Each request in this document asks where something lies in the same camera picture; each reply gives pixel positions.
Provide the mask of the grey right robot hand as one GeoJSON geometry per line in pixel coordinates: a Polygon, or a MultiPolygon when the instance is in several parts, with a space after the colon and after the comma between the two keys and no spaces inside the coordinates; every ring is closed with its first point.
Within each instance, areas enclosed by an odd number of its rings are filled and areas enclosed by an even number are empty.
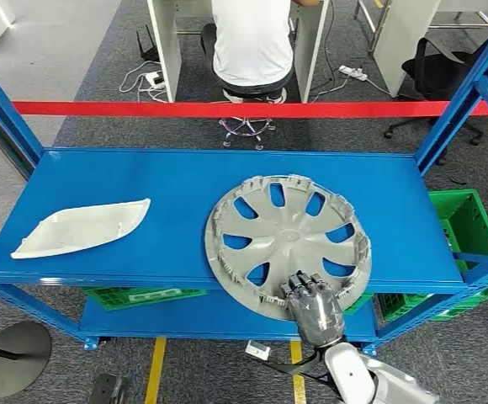
{"type": "Polygon", "coordinates": [[[337,296],[320,275],[298,271],[280,290],[304,343],[320,348],[344,338],[345,323],[337,296]]]}

